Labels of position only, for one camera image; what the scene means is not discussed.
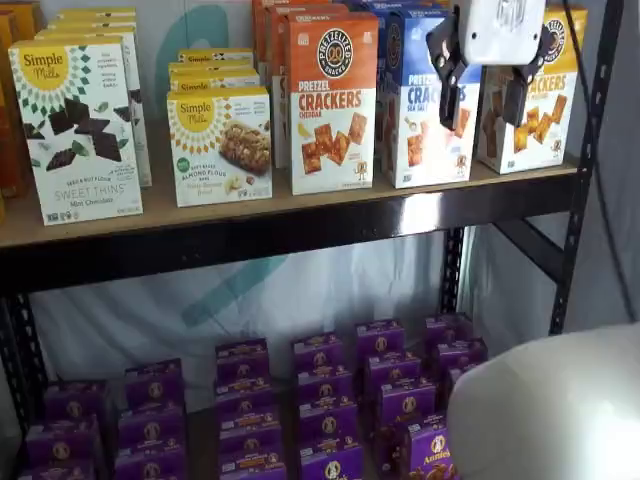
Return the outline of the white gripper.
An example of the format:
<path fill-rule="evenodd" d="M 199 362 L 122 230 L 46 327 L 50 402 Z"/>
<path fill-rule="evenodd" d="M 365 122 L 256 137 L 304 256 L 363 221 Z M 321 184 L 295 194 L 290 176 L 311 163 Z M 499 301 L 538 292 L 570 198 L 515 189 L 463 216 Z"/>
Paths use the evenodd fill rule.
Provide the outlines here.
<path fill-rule="evenodd" d="M 529 86 L 551 48 L 551 33 L 543 25 L 545 8 L 546 2 L 538 0 L 458 1 L 426 35 L 431 63 L 441 81 L 443 127 L 457 128 L 459 82 L 469 64 L 514 66 L 502 118 L 515 128 L 521 126 Z"/>

